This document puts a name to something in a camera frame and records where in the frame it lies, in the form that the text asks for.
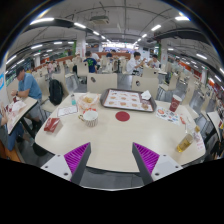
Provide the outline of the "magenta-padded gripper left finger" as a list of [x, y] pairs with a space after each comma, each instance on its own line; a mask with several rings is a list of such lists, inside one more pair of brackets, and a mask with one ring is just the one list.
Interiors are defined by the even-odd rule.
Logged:
[[90, 154], [91, 143], [88, 142], [64, 155], [56, 154], [42, 169], [79, 185]]

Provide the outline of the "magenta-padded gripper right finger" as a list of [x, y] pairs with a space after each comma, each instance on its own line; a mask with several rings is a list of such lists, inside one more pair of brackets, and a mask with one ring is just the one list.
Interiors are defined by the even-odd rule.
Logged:
[[166, 154], [157, 154], [138, 143], [132, 145], [132, 154], [134, 155], [145, 185], [182, 169], [182, 166], [170, 156]]

